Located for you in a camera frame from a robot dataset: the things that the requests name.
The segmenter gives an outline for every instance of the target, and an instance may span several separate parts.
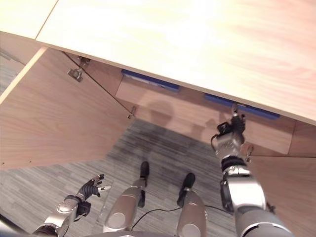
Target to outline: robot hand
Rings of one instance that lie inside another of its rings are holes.
[[[92,195],[97,195],[98,197],[100,197],[100,191],[105,191],[111,188],[110,185],[98,187],[98,185],[102,184],[101,180],[103,179],[104,174],[99,174],[90,179],[79,189],[76,196],[79,197],[82,201],[86,201]]]
[[[104,174],[99,174],[85,183],[75,196],[68,195],[34,234],[63,237],[72,222],[89,214],[91,204],[86,200],[92,195],[100,197],[100,191],[111,188],[111,185],[98,187],[103,179]]]

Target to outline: robot leg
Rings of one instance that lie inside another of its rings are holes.
[[[187,189],[177,227],[177,237],[206,237],[207,213],[202,199]]]
[[[103,226],[103,232],[130,231],[137,207],[145,205],[145,187],[149,175],[149,164],[143,162],[140,179],[126,189],[113,205]]]

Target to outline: metal joint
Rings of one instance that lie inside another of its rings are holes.
[[[228,167],[227,169],[224,170],[223,174],[228,174],[230,175],[251,175],[251,172],[249,169],[247,169],[247,166],[243,165],[233,165]]]

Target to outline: wooden panel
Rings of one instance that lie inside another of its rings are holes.
[[[0,0],[0,31],[35,39],[58,0]]]
[[[316,125],[315,11],[313,0],[59,0],[37,40]]]
[[[76,65],[41,48],[0,96],[1,168],[104,158],[133,119]]]
[[[316,157],[316,126],[296,122],[289,155]]]
[[[4,57],[9,57],[26,65],[40,49],[41,43],[34,39],[12,35],[0,31],[0,52]]]
[[[170,130],[209,142],[218,124],[231,118],[231,109],[205,101],[203,93],[182,87],[178,94],[125,77],[118,98],[140,105],[136,116]],[[269,120],[249,113],[245,136],[250,143],[287,154],[295,121]]]
[[[80,60],[78,55],[67,53],[67,55],[78,65]],[[115,96],[119,85],[122,81],[123,75],[121,73],[121,68],[114,67],[105,63],[101,63],[95,60],[91,60],[88,66],[84,67],[84,70],[96,80],[107,92],[112,96]],[[125,108],[130,112],[132,111],[135,104],[120,100],[116,98]]]
[[[0,95],[23,68],[24,65],[22,63],[0,55]]]
[[[250,167],[282,222],[296,237],[314,237],[316,159],[252,157]]]

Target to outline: gray carpet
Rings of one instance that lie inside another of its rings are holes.
[[[91,212],[74,223],[67,237],[84,237],[102,231],[102,224],[116,198],[139,177],[142,161],[150,163],[146,205],[136,219],[156,208],[174,209],[182,181],[196,175],[194,189],[205,204],[221,207],[219,161],[210,146],[137,120],[103,160],[32,167],[0,173],[0,213],[31,233],[66,195],[75,194],[83,183],[105,173],[113,188],[102,197],[91,197]],[[175,234],[181,210],[153,212],[135,230]],[[214,209],[208,212],[208,236],[235,237],[233,218]]]

